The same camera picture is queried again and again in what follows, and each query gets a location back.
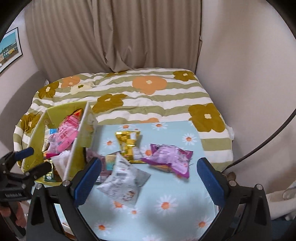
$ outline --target brown curtain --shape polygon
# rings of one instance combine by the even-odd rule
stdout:
[[[201,0],[33,0],[30,47],[50,81],[163,67],[195,71]]]

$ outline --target striped bedspread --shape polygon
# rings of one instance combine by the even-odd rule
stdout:
[[[99,125],[190,121],[197,129],[207,159],[217,170],[233,160],[226,125],[209,94],[193,72],[185,69],[148,68],[119,73],[83,73],[59,79],[40,89],[18,122],[15,151],[27,147],[42,113],[49,107],[87,100]],[[197,133],[184,133],[193,145]]]

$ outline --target metal bolt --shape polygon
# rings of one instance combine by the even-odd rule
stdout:
[[[257,187],[258,190],[262,190],[263,189],[263,186],[261,184],[257,184],[256,187]]]
[[[69,180],[65,180],[65,181],[63,181],[62,184],[63,184],[64,187],[67,187],[67,186],[70,185],[70,183],[71,183],[71,182],[70,182]]]
[[[232,187],[235,187],[237,185],[237,182],[236,181],[233,181],[233,180],[230,180],[228,183]]]
[[[42,188],[42,184],[41,184],[41,183],[38,183],[38,184],[36,185],[36,189],[39,190],[39,189],[41,189],[41,188]]]

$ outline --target picture frame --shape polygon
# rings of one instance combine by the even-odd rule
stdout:
[[[0,42],[0,73],[22,56],[18,27],[8,31]]]

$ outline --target beige wall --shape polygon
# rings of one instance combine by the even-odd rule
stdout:
[[[296,108],[296,40],[265,0],[210,0],[202,7],[197,76],[233,127],[239,158]],[[232,170],[241,185],[286,188],[296,179],[296,119]]]
[[[13,127],[17,124],[20,117],[30,107],[30,104],[27,103],[27,101],[25,100],[27,100],[27,98],[30,98],[32,101],[31,93],[28,93],[28,95],[31,96],[27,96],[26,93],[21,92],[23,88],[22,86],[26,83],[29,77],[31,77],[34,73],[38,71],[28,43],[25,28],[24,11],[22,11],[17,16],[17,18],[10,26],[9,30],[16,27],[19,28],[19,37],[23,56],[19,57],[0,74],[0,134],[2,135],[0,136],[0,156],[4,155],[6,152],[8,152],[8,150],[12,150],[13,148]],[[14,103],[13,106],[15,108],[13,108],[13,110],[11,111],[19,110],[19,107],[23,106],[24,103],[25,106],[23,107],[22,113],[19,112],[17,113],[18,116],[12,116],[9,114],[9,110],[6,107],[17,92],[19,92],[22,96],[21,98],[19,98],[18,102]],[[9,133],[4,134],[3,130],[7,128],[9,129]]]

